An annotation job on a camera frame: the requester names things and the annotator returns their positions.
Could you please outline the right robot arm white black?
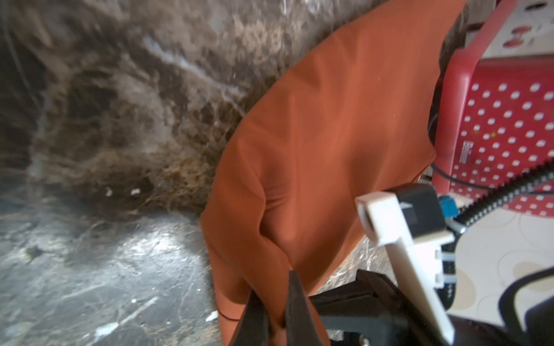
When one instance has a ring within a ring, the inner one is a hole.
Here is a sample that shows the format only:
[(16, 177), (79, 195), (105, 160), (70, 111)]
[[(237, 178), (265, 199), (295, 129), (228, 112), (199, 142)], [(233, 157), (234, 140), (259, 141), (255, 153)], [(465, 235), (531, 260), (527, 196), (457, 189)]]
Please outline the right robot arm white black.
[(456, 248), (471, 227), (521, 195), (553, 179), (553, 161), (490, 189), (458, 208), (426, 184), (407, 184), (358, 198), (367, 236), (385, 248), (395, 277), (359, 270), (352, 283), (312, 298), (341, 345), (552, 345), (553, 300), (516, 314), (516, 297), (529, 285), (552, 278), (545, 269), (520, 278), (503, 292), (503, 327), (451, 317), (457, 293)]

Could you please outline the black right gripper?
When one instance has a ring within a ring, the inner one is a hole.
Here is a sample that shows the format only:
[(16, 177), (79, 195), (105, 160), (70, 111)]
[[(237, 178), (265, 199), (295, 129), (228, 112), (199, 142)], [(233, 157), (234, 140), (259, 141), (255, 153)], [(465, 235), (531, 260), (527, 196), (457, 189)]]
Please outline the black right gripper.
[(523, 317), (516, 297), (532, 284), (551, 279), (552, 269), (526, 275), (499, 299), (502, 327), (451, 317), (455, 297), (457, 242), (469, 230), (465, 210), (430, 185), (407, 184), (355, 200), (367, 237), (385, 250), (394, 278), (359, 270), (351, 283), (313, 296), (330, 330), (344, 345), (552, 345), (553, 300)]

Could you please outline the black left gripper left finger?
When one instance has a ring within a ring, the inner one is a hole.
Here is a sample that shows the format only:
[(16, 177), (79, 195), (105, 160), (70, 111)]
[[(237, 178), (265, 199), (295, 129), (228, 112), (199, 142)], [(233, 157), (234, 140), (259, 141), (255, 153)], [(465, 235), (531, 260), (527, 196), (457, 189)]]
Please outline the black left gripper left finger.
[(251, 291), (245, 310), (233, 334), (231, 346), (268, 346), (269, 320), (263, 302)]

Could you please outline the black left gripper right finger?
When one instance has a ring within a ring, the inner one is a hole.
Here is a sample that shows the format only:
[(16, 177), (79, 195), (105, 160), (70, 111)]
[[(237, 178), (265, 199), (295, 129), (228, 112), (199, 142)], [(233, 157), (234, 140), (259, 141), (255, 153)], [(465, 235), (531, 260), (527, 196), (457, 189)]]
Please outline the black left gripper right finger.
[(287, 345), (330, 345), (325, 328), (319, 328), (314, 321), (300, 277), (289, 272), (289, 288), (285, 310)]

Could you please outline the red polka dot toaster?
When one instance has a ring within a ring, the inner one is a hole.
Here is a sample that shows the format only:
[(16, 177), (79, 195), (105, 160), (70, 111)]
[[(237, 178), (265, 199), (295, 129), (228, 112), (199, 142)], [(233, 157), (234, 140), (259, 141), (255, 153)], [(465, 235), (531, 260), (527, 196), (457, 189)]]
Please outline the red polka dot toaster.
[(441, 194), (475, 200), (553, 157), (553, 3), (485, 1), (442, 81)]

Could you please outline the rust orange skirt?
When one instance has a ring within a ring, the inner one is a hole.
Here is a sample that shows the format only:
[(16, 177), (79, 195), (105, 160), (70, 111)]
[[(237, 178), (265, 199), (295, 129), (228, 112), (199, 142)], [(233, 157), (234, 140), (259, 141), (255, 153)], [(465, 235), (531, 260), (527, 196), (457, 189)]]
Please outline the rust orange skirt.
[(441, 47), (464, 1), (386, 1), (335, 31), (242, 119), (201, 230), (222, 340), (256, 293), (285, 345), (289, 274), (314, 294), (364, 235), (355, 198), (417, 180)]

